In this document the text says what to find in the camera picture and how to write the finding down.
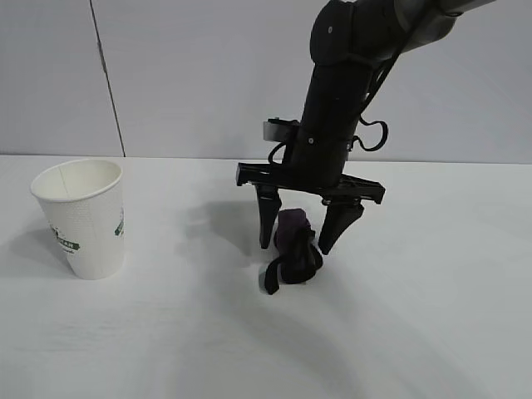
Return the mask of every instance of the white table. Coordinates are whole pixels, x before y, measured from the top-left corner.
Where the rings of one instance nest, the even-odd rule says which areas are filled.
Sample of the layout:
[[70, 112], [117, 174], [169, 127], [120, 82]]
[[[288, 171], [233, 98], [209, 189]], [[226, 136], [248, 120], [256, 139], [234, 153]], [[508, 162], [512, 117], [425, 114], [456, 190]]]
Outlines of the white table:
[[532, 166], [350, 163], [382, 205], [269, 297], [231, 160], [117, 159], [124, 268], [76, 278], [28, 191], [67, 159], [0, 157], [2, 399], [532, 397]]

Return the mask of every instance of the black fabric strap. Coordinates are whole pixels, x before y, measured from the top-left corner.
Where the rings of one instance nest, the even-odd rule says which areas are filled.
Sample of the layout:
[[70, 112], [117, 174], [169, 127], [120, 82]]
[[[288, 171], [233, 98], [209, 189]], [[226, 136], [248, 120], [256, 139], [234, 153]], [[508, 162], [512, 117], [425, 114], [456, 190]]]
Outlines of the black fabric strap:
[[314, 232], [310, 228], [300, 229], [288, 253], [269, 264], [264, 276], [267, 293], [273, 295], [279, 290], [278, 272], [286, 284], [300, 284], [314, 277], [323, 266], [323, 257], [312, 245], [313, 237]]

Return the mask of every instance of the white paper cup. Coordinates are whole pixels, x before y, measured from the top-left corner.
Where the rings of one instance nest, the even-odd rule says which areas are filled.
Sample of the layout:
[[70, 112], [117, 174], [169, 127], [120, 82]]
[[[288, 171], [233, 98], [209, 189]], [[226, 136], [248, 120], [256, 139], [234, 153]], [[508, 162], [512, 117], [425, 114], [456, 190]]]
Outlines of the white paper cup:
[[32, 182], [32, 194], [81, 278], [110, 276], [124, 261], [121, 178], [121, 167], [108, 160], [74, 160]]

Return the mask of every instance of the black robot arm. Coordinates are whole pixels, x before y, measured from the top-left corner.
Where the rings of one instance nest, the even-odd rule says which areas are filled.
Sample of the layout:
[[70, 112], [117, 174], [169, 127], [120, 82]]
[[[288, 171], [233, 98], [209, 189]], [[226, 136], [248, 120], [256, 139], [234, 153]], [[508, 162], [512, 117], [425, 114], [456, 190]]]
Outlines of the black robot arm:
[[264, 124], [264, 138], [278, 141], [276, 149], [285, 146], [283, 162], [270, 156], [268, 164], [240, 163], [237, 170], [237, 185], [257, 190], [263, 248], [281, 207], [279, 188], [323, 197], [328, 211], [319, 247], [325, 254], [362, 216], [362, 200], [381, 203], [379, 183], [342, 174], [362, 112], [401, 53], [442, 39], [463, 12], [489, 2], [331, 0], [323, 8], [311, 35], [315, 65], [301, 122]]

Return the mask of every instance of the gray wall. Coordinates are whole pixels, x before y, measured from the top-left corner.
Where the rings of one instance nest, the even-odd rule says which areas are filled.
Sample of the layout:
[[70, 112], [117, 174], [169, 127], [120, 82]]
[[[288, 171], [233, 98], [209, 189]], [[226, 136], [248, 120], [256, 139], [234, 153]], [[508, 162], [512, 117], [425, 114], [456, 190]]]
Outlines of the gray wall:
[[[2, 1], [0, 151], [119, 154], [88, 0]], [[262, 120], [301, 115], [325, 2], [95, 0], [127, 155], [264, 158]], [[353, 157], [530, 163], [531, 13], [499, 0], [404, 55], [367, 111], [390, 141]]]
[[6, 153], [121, 153], [88, 0], [0, 0]]

